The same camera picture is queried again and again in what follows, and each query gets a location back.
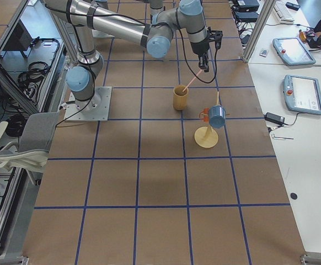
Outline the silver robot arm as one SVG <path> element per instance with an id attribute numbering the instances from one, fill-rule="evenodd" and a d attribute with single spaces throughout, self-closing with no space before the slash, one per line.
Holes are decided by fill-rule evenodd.
<path id="1" fill-rule="evenodd" d="M 191 48 L 199 58 L 199 68 L 209 71 L 208 50 L 210 29 L 206 26 L 200 1 L 180 1 L 179 6 L 163 9 L 162 1 L 149 1 L 151 23 L 112 12 L 98 1 L 45 1 L 45 7 L 56 17 L 74 28 L 77 40 L 78 66 L 68 72 L 67 83 L 76 108 L 90 111 L 101 101 L 93 88 L 93 79 L 103 67 L 103 59 L 96 51 L 93 30 L 139 44 L 155 59 L 169 51 L 176 30 L 185 29 Z"/>

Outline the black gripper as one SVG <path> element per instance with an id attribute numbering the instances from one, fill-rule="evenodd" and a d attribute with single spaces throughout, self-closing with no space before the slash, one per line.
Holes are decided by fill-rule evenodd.
<path id="1" fill-rule="evenodd" d="M 199 68 L 204 70 L 204 72 L 209 72 L 208 50 L 210 48 L 210 45 L 209 45 L 208 38 L 205 38 L 198 43 L 191 41 L 190 44 L 191 44 L 191 49 L 192 49 L 193 53 L 198 56 Z"/>

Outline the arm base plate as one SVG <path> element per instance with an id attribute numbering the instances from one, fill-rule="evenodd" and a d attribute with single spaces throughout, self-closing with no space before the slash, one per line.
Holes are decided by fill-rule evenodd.
<path id="1" fill-rule="evenodd" d="M 67 122 L 86 122 L 86 121 L 107 121 L 109 117 L 112 87 L 96 87 L 95 96 L 92 101 L 79 112 L 78 107 L 83 108 L 79 102 L 69 104 L 66 107 L 64 119 Z"/>

